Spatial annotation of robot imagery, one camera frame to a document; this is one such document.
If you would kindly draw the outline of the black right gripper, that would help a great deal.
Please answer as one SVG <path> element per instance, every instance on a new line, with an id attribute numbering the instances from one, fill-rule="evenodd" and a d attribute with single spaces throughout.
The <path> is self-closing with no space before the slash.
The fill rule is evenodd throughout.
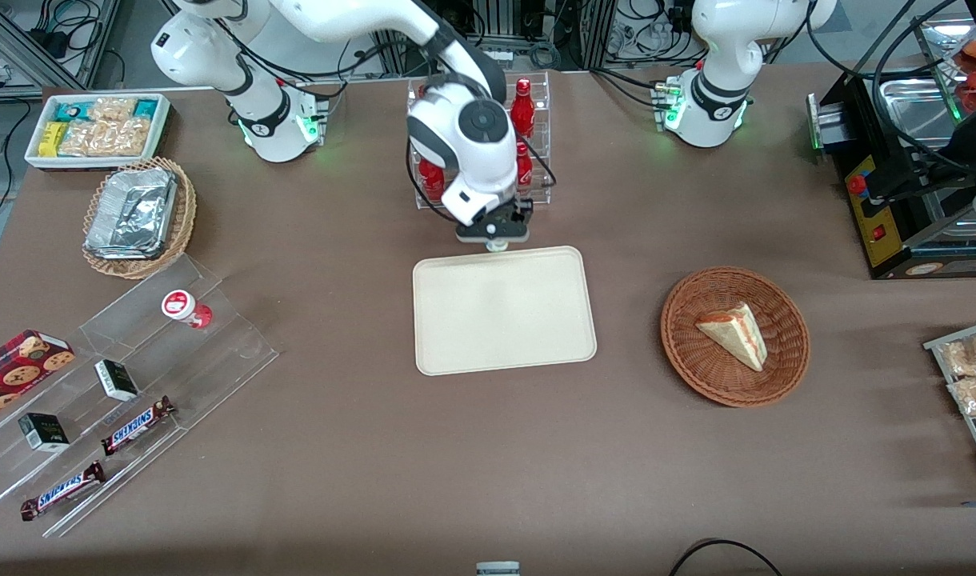
<path id="1" fill-rule="evenodd" d="M 532 200 L 511 200 L 484 213 L 473 225 L 457 225 L 456 237 L 462 243 L 525 243 L 532 216 Z"/>

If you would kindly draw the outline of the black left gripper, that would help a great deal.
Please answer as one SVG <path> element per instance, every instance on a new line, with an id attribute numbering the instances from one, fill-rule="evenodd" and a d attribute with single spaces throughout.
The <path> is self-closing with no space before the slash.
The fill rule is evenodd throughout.
<path id="1" fill-rule="evenodd" d="M 976 174 L 933 154 L 870 154 L 869 200 L 897 202 L 945 187 L 976 185 Z"/>

